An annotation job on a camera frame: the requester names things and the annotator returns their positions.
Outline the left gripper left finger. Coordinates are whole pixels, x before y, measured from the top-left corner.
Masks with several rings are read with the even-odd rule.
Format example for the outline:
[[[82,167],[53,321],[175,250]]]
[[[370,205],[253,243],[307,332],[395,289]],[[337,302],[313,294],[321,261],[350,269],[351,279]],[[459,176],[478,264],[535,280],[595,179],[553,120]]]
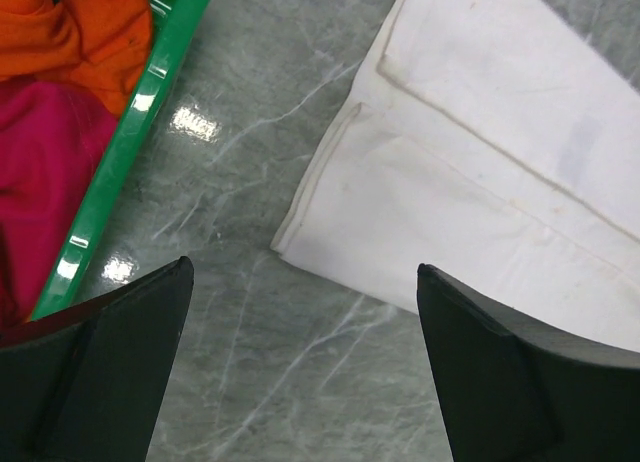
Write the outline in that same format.
[[[2,460],[145,460],[193,286],[181,257],[2,331]]]

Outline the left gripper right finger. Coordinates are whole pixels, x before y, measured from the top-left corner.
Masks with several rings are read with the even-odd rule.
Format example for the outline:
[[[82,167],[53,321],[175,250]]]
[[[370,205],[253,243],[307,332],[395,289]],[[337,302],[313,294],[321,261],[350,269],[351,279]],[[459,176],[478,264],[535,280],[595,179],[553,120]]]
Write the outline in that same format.
[[[636,461],[639,355],[570,334],[432,265],[417,306],[456,461]]]

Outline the white t shirt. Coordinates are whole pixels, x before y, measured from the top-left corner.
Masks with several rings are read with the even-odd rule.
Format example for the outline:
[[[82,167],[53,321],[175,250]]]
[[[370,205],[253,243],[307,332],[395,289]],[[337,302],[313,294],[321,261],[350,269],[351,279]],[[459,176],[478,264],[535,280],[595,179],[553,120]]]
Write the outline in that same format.
[[[276,232],[415,311],[420,264],[639,347],[639,95],[542,0],[396,0]]]

